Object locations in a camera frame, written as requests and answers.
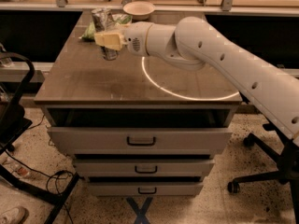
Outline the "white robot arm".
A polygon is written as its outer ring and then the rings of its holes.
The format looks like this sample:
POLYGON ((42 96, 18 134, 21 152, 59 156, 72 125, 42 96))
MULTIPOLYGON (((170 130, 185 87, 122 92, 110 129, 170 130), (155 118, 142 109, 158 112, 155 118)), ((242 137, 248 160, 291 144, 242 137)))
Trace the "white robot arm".
POLYGON ((97 32, 94 39, 99 46, 127 48, 186 70, 212 65, 299 146, 299 79, 240 48, 205 19, 187 17, 176 25, 140 21, 97 32))

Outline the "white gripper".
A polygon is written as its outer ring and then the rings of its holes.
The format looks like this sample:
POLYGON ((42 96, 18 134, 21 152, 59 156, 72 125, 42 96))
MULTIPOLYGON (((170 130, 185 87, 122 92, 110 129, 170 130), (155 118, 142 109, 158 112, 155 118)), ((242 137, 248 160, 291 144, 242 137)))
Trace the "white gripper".
POLYGON ((127 49, 136 56, 148 56, 147 37, 152 22, 140 21, 130 24, 115 25, 115 31, 96 32, 94 41, 98 46, 121 50, 127 42, 127 49))

